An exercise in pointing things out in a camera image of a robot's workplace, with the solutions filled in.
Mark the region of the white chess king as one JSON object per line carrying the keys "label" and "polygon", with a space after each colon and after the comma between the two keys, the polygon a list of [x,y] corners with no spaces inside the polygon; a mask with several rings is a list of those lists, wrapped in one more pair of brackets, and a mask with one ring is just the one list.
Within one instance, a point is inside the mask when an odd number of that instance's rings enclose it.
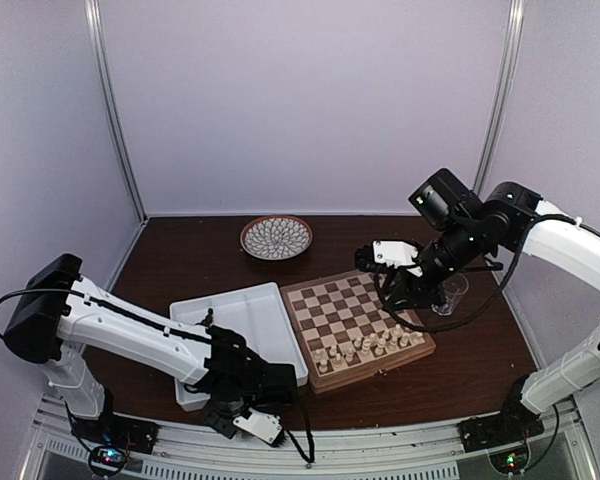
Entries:
{"label": "white chess king", "polygon": [[370,338],[366,337],[363,339],[359,352],[361,358],[367,357],[370,354],[371,344],[372,342]]}

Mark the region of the clear drinking glass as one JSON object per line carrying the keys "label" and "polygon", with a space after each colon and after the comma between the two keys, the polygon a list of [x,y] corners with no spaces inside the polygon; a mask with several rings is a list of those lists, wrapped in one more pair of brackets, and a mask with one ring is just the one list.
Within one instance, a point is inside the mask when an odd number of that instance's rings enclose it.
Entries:
{"label": "clear drinking glass", "polygon": [[444,302],[442,305],[432,305],[432,311],[439,316],[450,316],[457,308],[469,289],[467,278],[458,273],[442,283]]}

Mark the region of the floral patterned ceramic plate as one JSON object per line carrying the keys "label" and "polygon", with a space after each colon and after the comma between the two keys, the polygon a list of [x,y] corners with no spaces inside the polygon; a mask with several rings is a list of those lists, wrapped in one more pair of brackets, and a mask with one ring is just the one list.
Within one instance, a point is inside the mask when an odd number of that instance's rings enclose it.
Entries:
{"label": "floral patterned ceramic plate", "polygon": [[312,241],[310,226],[301,218],[289,215],[256,218],[240,234],[242,249],[265,261],[292,259],[304,253]]}

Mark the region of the wooden chess board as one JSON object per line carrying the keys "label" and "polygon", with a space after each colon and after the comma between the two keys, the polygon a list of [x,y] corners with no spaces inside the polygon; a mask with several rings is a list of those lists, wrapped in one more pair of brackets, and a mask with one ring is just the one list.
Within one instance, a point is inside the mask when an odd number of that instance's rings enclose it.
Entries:
{"label": "wooden chess board", "polygon": [[[316,394],[339,389],[406,364],[415,362],[434,353],[435,342],[431,335],[413,331],[394,321],[382,309],[369,273],[345,272],[317,280],[297,283],[281,289],[299,347],[309,369],[309,383]],[[401,349],[397,338],[397,349],[387,349],[392,329],[400,325],[402,335],[410,334],[411,345]],[[388,329],[385,354],[376,356],[376,342]],[[361,358],[360,348],[354,346],[356,338],[371,339],[370,354]],[[335,371],[329,354],[331,345],[338,346],[343,357],[342,368]],[[345,352],[353,347],[353,362],[345,361]],[[323,359],[316,363],[313,353],[323,352]]]}

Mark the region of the pile of dark chess pieces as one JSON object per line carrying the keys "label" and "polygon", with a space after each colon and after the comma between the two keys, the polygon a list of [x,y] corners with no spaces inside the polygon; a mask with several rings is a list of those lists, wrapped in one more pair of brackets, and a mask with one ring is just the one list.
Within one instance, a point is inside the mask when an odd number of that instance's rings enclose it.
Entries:
{"label": "pile of dark chess pieces", "polygon": [[212,308],[208,309],[207,315],[204,319],[206,326],[211,326],[214,322],[214,311]]}

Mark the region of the white chess rook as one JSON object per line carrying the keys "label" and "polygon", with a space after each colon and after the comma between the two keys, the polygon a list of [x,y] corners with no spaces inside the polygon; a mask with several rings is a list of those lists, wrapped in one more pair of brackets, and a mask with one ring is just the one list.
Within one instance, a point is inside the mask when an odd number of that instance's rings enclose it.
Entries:
{"label": "white chess rook", "polygon": [[402,337],[399,340],[399,347],[401,349],[407,348],[411,345],[410,343],[410,334],[409,333],[405,333],[402,335]]}

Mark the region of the aluminium corner post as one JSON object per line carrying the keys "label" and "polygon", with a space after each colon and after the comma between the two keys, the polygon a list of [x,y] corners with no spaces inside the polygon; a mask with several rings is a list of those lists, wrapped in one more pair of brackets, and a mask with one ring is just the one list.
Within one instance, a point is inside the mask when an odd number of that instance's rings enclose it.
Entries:
{"label": "aluminium corner post", "polygon": [[478,195],[484,191],[504,122],[506,105],[511,92],[519,58],[525,6],[526,2],[524,0],[511,0],[509,2],[509,13],[503,40],[498,79],[496,82],[486,135],[473,183],[473,190]]}
{"label": "aluminium corner post", "polygon": [[99,77],[100,90],[104,102],[106,122],[111,135],[114,152],[135,215],[140,223],[145,223],[148,220],[148,216],[131,165],[120,113],[116,103],[114,85],[106,50],[100,2],[97,0],[86,0],[84,6],[87,28],[90,35],[96,70]]}

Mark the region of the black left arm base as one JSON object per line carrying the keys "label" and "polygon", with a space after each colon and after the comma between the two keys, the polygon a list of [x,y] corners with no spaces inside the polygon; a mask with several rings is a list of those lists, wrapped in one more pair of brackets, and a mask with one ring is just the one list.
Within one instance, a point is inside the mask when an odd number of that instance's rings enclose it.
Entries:
{"label": "black left arm base", "polygon": [[113,412],[114,397],[104,389],[102,414],[95,420],[76,417],[65,404],[71,434],[87,452],[87,466],[103,479],[118,475],[131,453],[151,454],[159,426],[152,421],[121,416]]}

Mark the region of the aluminium corner post right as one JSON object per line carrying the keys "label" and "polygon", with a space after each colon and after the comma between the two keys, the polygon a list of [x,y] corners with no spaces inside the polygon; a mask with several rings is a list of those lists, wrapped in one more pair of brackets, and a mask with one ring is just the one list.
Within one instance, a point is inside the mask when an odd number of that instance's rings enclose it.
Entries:
{"label": "aluminium corner post right", "polygon": [[506,105],[511,92],[519,58],[525,6],[526,2],[524,0],[511,0],[509,2],[509,13],[503,40],[498,79],[496,82],[486,135],[473,183],[473,190],[478,195],[484,191],[504,122]]}

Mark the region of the white compartment tray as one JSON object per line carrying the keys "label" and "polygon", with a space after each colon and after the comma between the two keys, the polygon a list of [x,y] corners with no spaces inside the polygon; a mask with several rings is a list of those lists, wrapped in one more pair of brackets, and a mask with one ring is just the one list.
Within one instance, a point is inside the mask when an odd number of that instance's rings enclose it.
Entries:
{"label": "white compartment tray", "polygon": [[215,325],[239,333],[264,360],[293,365],[297,385],[307,384],[308,367],[276,283],[174,302],[169,314],[179,324],[194,325],[209,310]]}

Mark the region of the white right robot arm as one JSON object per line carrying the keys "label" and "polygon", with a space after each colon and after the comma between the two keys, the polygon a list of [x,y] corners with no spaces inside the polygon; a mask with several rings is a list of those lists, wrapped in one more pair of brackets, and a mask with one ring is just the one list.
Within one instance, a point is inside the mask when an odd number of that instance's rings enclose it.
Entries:
{"label": "white right robot arm", "polygon": [[554,333],[575,343],[519,380],[494,417],[493,433],[513,441],[531,417],[600,379],[600,233],[515,182],[500,183],[479,199],[446,168],[425,180],[410,201],[439,235],[426,246],[373,242],[370,268],[386,277],[376,288],[392,317],[442,304],[444,281],[473,260],[506,249],[512,258],[499,285],[519,296],[528,319],[548,315],[544,340]]}

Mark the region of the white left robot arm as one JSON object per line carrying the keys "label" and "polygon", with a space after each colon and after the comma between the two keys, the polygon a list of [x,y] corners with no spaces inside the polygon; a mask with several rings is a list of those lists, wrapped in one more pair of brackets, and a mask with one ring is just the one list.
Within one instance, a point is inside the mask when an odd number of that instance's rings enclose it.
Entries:
{"label": "white left robot arm", "polygon": [[285,429],[270,410],[295,401],[293,365],[262,359],[242,335],[210,316],[187,325],[123,301],[83,276],[81,264],[63,254],[24,289],[0,298],[0,306],[18,301],[0,339],[20,359],[41,366],[78,432],[113,444],[124,424],[113,413],[111,392],[72,352],[73,343],[148,365],[208,395],[203,421],[227,438],[242,431],[270,446],[283,440]]}

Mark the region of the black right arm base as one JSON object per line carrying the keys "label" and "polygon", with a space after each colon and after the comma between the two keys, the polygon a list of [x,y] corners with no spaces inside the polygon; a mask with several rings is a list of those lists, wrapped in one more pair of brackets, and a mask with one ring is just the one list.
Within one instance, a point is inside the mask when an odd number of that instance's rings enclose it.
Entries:
{"label": "black right arm base", "polygon": [[466,453],[487,450],[491,466],[497,473],[520,475],[531,465],[528,440],[544,433],[540,415],[521,403],[522,383],[516,382],[498,413],[472,417],[458,424]]}

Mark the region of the aluminium corner post left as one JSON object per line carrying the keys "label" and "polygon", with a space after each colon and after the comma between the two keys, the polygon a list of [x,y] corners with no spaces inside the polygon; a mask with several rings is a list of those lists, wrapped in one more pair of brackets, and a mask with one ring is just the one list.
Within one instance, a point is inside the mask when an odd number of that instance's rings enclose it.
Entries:
{"label": "aluminium corner post left", "polygon": [[86,0],[84,6],[87,28],[90,35],[96,70],[99,77],[100,90],[104,102],[106,122],[111,135],[114,152],[135,215],[140,223],[145,223],[148,220],[148,216],[131,165],[120,113],[116,103],[114,85],[106,50],[100,2],[97,0]]}

